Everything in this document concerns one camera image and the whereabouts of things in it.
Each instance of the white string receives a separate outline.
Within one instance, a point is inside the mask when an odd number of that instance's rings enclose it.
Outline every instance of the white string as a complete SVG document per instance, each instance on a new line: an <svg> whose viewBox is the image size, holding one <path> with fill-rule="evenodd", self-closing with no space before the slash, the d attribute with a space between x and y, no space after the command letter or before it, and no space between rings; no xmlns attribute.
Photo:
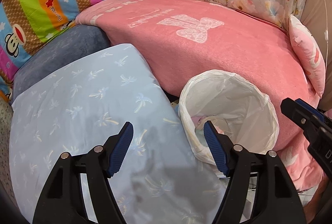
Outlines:
<svg viewBox="0 0 332 224"><path fill-rule="evenodd" d="M325 13L326 13L326 31L324 32L324 38L326 40L326 64L325 64L325 78L326 78L326 70L327 70L327 54L329 52L329 31L327 28L327 7L326 7L326 0L324 0L325 4Z"/></svg>

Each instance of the red star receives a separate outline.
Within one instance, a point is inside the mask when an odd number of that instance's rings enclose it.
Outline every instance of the red star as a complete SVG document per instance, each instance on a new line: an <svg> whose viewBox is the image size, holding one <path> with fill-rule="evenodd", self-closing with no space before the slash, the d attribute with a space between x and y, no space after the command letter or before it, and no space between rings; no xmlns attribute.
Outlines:
<svg viewBox="0 0 332 224"><path fill-rule="evenodd" d="M53 6L53 1L54 0L48 0L45 4L47 5L47 8L49 8L50 6Z"/></svg>

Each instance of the pink blanket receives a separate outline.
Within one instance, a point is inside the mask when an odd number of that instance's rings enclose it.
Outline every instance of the pink blanket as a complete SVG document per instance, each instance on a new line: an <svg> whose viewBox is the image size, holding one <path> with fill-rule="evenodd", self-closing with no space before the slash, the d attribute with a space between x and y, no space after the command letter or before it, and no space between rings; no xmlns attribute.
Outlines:
<svg viewBox="0 0 332 224"><path fill-rule="evenodd" d="M237 11L195 0L104 0L79 14L77 24L102 28L111 43L132 43L160 85L179 96L206 70L235 72L270 96L280 133L278 151L297 189L319 183L322 170L308 154L302 131L281 114L283 99L312 106L319 97L303 73L289 37Z"/></svg>

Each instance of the trash bin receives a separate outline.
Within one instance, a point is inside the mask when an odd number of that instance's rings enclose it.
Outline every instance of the trash bin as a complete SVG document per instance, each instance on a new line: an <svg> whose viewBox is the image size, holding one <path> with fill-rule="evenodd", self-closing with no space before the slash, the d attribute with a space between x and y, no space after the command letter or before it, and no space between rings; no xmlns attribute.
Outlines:
<svg viewBox="0 0 332 224"><path fill-rule="evenodd" d="M207 120L253 153L272 150L279 133L269 96L240 75L222 70L191 78L181 92L178 113L195 157L212 165L215 161L204 135L195 133ZM193 117L201 117L196 129Z"/></svg>

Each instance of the metal screw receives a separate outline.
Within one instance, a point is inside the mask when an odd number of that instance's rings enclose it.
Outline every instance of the metal screw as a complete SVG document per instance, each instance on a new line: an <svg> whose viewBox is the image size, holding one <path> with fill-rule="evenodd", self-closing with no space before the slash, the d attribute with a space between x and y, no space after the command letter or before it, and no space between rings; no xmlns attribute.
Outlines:
<svg viewBox="0 0 332 224"><path fill-rule="evenodd" d="M277 156L277 153L274 152L273 150L269 151L269 156L272 158L275 158Z"/></svg>
<svg viewBox="0 0 332 224"><path fill-rule="evenodd" d="M67 152L61 154L62 159L66 159L67 157L69 157L69 154Z"/></svg>
<svg viewBox="0 0 332 224"><path fill-rule="evenodd" d="M237 152L241 152L243 150L243 147L240 144L236 144L233 146L233 149Z"/></svg>
<svg viewBox="0 0 332 224"><path fill-rule="evenodd" d="M93 149L96 153L100 153L102 150L103 150L103 147L101 145L98 145L96 146L94 149Z"/></svg>

